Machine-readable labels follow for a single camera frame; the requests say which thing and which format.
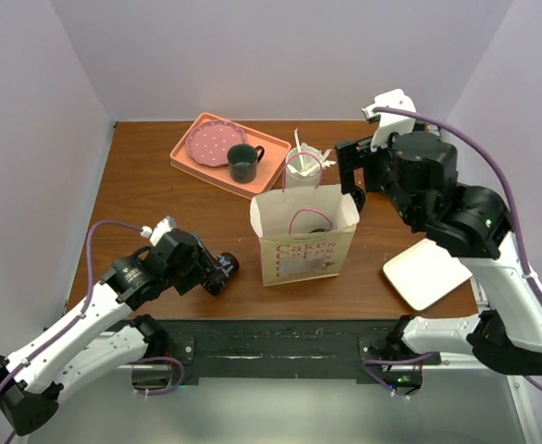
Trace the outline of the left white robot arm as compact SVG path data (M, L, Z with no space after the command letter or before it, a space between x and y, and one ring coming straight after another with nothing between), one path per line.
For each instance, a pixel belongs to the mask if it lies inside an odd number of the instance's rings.
M100 279L90 277L73 309L29 344L0 355L0 411L13 435L39 429L75 391L121 365L169 362L175 376L185 376L158 322L129 315L168 289L183 295L201 286L217 296L240 265L230 253L210 254L169 217L139 232L148 245L117 259Z

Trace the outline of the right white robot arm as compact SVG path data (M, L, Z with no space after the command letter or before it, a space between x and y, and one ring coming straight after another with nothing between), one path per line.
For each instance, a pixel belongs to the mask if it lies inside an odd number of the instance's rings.
M412 232L422 232L466 266L487 298L479 314L428 319L404 315L371 346L385 364L429 353L472 355L489 369L542 376L542 303L515 248L517 226L504 200L489 188L458 181L457 150L418 131L336 144L341 190L363 204L385 195Z

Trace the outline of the black cup lid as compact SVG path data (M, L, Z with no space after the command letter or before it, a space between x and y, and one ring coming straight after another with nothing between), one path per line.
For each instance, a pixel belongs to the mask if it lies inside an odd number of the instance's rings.
M325 232L329 232L331 230L331 228L315 228L313 230L310 231L310 233L325 233Z

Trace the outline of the black plastic cup stack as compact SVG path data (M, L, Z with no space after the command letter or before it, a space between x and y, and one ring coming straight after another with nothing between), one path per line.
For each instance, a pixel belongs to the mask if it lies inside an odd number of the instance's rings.
M217 260L225 279L232 279L240 270L238 259L231 253L221 253L218 255Z

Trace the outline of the cream and pink paper bag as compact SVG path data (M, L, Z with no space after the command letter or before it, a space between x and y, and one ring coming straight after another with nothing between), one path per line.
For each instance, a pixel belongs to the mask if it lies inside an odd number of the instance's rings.
M259 249L265 287L332 278L343 267L360 221L349 194L341 187L323 185L281 187L255 195L250 223ZM331 228L310 233L315 228Z

